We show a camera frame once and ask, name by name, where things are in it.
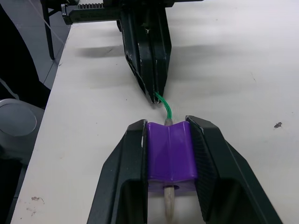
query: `dirt spot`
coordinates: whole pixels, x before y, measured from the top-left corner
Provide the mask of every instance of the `dirt spot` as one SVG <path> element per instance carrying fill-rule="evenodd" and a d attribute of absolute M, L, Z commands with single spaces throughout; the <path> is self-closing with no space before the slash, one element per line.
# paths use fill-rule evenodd
<path fill-rule="evenodd" d="M 31 200 L 32 200 L 32 201 L 37 201 L 37 202 L 38 202 L 39 200 L 42 200 L 42 201 L 43 201 L 43 204 L 45 204 L 45 201 L 44 201 L 41 197 L 32 197 Z"/>
<path fill-rule="evenodd" d="M 281 125 L 282 125 L 282 123 L 281 123 L 281 122 L 278 122 L 278 123 L 274 126 L 274 128 L 279 128 L 279 127 L 281 127 Z"/>

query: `purple plastic holder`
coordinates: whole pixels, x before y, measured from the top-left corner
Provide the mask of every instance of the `purple plastic holder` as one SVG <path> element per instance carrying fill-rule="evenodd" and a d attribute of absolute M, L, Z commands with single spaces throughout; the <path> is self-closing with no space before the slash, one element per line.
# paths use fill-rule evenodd
<path fill-rule="evenodd" d="M 163 191 L 167 185 L 174 185 L 177 191 L 194 191 L 197 171 L 190 124 L 148 123 L 147 131 L 149 191 Z"/>

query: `white tabletop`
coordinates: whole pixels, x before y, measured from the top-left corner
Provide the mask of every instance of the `white tabletop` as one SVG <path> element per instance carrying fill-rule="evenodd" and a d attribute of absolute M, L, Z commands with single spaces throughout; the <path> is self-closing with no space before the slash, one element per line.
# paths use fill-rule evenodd
<path fill-rule="evenodd" d="M 172 54 L 165 98 L 176 122 L 216 124 L 249 162 L 284 224 L 299 223 L 299 3 L 206 0 L 167 9 Z M 13 224 L 85 224 L 102 165 L 126 128 L 163 123 L 123 56 L 116 22 L 73 25 Z M 282 127 L 275 129 L 276 123 Z M 164 223 L 150 197 L 149 224 Z M 176 224 L 203 223 L 195 194 Z"/>

